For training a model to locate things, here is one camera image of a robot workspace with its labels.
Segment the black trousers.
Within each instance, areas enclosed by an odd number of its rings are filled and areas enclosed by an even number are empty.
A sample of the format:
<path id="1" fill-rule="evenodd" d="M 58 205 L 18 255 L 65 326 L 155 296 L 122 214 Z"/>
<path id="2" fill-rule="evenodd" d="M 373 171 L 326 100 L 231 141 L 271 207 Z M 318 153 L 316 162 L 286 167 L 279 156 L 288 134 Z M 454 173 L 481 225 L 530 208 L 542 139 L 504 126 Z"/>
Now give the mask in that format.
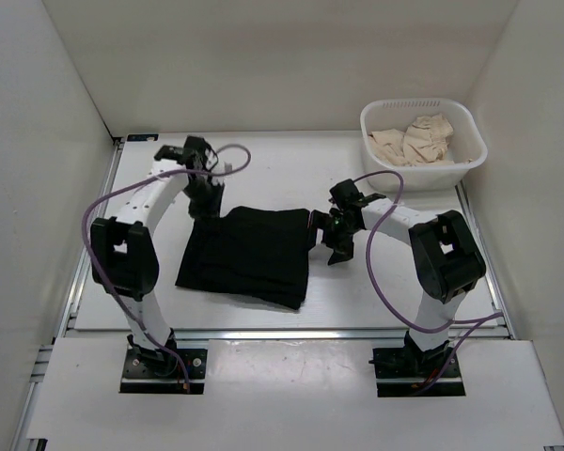
<path id="1" fill-rule="evenodd" d="M 308 283 L 309 211 L 236 207 L 196 220 L 175 285 L 249 296 L 297 311 Z"/>

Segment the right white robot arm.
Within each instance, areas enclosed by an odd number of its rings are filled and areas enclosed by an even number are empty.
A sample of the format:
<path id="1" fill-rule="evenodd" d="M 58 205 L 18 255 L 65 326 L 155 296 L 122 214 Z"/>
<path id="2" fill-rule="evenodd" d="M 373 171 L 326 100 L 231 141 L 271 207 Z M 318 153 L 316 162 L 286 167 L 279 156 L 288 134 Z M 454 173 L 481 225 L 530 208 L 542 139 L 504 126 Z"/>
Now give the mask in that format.
<path id="1" fill-rule="evenodd" d="M 415 319 L 404 317 L 386 297 L 386 308 L 408 330 L 402 348 L 395 351 L 385 366 L 406 376 L 440 374 L 450 360 L 449 328 L 463 299 L 486 274 L 486 264 L 463 216 L 449 210 L 426 214 L 403 207 L 398 198 L 383 194 L 363 194 L 351 179 L 331 191 L 332 208 L 310 213 L 307 228 L 310 243 L 318 235 L 331 249 L 331 265 L 353 258 L 353 237 L 366 231 L 366 268 L 375 273 L 372 246 L 377 233 L 401 241 L 411 249 L 415 275 L 422 289 Z"/>

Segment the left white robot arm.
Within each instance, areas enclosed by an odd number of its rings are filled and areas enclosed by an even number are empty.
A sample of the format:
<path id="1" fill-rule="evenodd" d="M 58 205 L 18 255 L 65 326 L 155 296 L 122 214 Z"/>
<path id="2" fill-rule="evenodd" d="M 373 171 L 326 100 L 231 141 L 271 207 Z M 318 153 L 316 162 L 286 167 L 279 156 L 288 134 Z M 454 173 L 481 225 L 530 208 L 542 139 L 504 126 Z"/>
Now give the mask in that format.
<path id="1" fill-rule="evenodd" d="M 156 300 L 160 265 L 152 235 L 178 194 L 188 197 L 191 218 L 219 216 L 228 169 L 200 136 L 187 136 L 181 147 L 163 145 L 147 179 L 130 187 L 127 203 L 109 218 L 96 218 L 86 232 L 94 281 L 123 311 L 136 359 L 161 378 L 188 372 Z"/>

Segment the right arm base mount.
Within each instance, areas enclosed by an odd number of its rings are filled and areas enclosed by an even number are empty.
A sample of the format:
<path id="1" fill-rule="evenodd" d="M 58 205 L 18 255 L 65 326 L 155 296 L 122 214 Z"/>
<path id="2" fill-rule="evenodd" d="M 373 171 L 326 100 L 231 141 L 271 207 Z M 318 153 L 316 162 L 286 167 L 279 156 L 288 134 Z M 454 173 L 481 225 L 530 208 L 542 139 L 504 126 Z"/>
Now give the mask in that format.
<path id="1" fill-rule="evenodd" d="M 448 340 L 423 351 L 406 334 L 401 347 L 374 348 L 368 362 L 374 367 L 378 398 L 466 395 L 460 364 Z"/>

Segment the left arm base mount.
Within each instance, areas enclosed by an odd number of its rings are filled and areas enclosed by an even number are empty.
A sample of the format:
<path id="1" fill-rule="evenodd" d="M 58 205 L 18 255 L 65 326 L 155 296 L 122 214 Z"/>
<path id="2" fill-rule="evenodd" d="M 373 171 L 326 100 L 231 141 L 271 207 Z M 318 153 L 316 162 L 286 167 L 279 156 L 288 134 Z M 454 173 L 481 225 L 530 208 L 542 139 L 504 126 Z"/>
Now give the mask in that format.
<path id="1" fill-rule="evenodd" d="M 208 363 L 205 348 L 177 349 L 188 373 L 185 378 L 177 359 L 154 360 L 132 346 L 126 349 L 119 391 L 121 394 L 202 395 Z"/>

